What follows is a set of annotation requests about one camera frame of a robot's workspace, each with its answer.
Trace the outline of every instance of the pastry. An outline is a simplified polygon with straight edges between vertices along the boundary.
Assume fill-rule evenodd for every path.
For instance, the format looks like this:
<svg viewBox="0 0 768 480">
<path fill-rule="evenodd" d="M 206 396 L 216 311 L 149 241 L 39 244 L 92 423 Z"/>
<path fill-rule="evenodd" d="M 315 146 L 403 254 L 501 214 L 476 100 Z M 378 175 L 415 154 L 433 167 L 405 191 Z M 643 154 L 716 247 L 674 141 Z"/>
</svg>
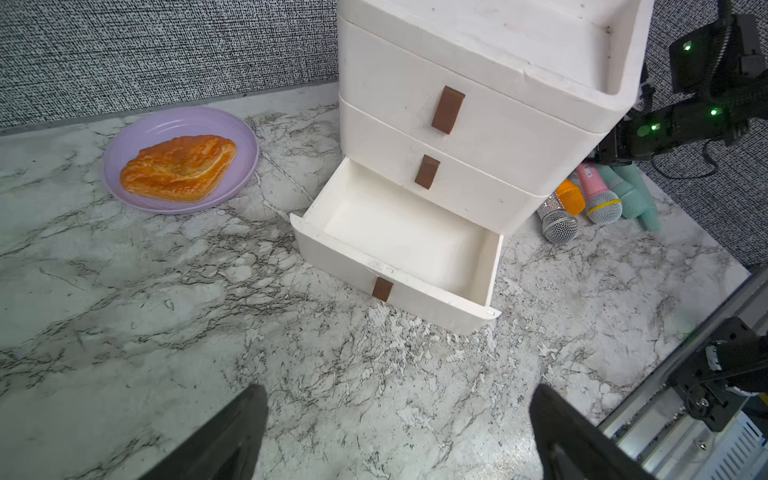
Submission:
<svg viewBox="0 0 768 480">
<path fill-rule="evenodd" d="M 120 172 L 132 194 L 171 202 L 198 202 L 218 187 L 237 153 L 216 135 L 176 137 L 139 151 Z"/>
</svg>

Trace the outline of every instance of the textured gray backdrop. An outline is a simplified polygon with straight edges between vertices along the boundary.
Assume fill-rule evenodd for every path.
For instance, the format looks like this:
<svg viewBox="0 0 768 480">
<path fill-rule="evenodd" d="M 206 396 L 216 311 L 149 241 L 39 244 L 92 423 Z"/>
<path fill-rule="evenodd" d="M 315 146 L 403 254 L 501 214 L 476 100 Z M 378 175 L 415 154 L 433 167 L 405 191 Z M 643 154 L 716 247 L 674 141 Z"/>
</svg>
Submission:
<svg viewBox="0 0 768 480">
<path fill-rule="evenodd" d="M 668 45 L 715 19 L 715 0 L 656 0 L 648 66 L 656 103 L 671 94 Z M 768 2 L 736 0 L 760 19 Z M 333 80 L 335 0 L 0 0 L 0 128 Z M 665 180 L 642 168 L 747 266 L 768 262 L 768 125 L 710 149 L 720 172 Z M 704 172 L 700 144 L 658 158 Z"/>
<path fill-rule="evenodd" d="M 338 76 L 335 0 L 0 0 L 0 127 Z"/>
</svg>

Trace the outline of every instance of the silver microphone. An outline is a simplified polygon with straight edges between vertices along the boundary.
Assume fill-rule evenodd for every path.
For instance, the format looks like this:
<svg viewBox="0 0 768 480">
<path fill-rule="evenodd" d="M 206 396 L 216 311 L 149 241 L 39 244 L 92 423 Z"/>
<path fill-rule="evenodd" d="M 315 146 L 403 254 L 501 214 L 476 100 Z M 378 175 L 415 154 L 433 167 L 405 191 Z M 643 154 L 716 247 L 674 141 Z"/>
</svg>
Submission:
<svg viewBox="0 0 768 480">
<path fill-rule="evenodd" d="M 570 242 L 578 233 L 578 223 L 560 202 L 557 194 L 552 194 L 536 210 L 541 218 L 541 231 L 544 237 L 555 245 Z"/>
<path fill-rule="evenodd" d="M 621 217 L 622 212 L 621 199 L 610 190 L 592 195 L 587 199 L 587 217 L 597 225 L 615 222 Z"/>
</svg>

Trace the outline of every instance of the brown drawer handle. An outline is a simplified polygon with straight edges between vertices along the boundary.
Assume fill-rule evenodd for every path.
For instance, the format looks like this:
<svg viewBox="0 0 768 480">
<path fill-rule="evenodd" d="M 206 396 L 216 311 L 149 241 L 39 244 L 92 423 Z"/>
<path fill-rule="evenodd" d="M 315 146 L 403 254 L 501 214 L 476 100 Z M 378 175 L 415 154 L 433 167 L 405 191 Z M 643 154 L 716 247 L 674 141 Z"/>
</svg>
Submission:
<svg viewBox="0 0 768 480">
<path fill-rule="evenodd" d="M 435 110 L 435 117 L 432 119 L 432 126 L 444 134 L 450 134 L 463 101 L 464 94 L 462 92 L 450 87 L 443 88 L 437 110 Z"/>
<path fill-rule="evenodd" d="M 429 190 L 432 186 L 432 182 L 435 181 L 437 167 L 439 166 L 440 162 L 429 155 L 424 155 L 424 158 L 422 158 L 422 166 L 419 168 L 419 172 L 416 174 L 416 179 L 414 181 Z"/>
<path fill-rule="evenodd" d="M 392 291 L 392 282 L 384 280 L 382 277 L 376 277 L 376 285 L 373 286 L 373 296 L 385 302 L 389 298 L 389 292 Z"/>
</svg>

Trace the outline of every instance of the purple plate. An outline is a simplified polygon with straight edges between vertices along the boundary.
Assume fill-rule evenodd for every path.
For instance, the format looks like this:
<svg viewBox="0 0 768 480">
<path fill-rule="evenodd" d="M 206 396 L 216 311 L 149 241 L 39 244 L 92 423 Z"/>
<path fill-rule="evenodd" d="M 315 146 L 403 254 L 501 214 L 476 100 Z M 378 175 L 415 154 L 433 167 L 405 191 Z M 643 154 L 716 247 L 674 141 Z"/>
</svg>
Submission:
<svg viewBox="0 0 768 480">
<path fill-rule="evenodd" d="M 139 150 L 185 135 L 218 135 L 235 142 L 237 155 L 216 190 L 196 203 L 177 203 L 129 194 L 120 172 Z M 182 107 L 148 115 L 128 125 L 104 152 L 104 183 L 119 201 L 159 214 L 191 214 L 229 200 L 250 178 L 259 160 L 259 141 L 239 118 L 209 107 Z"/>
</svg>

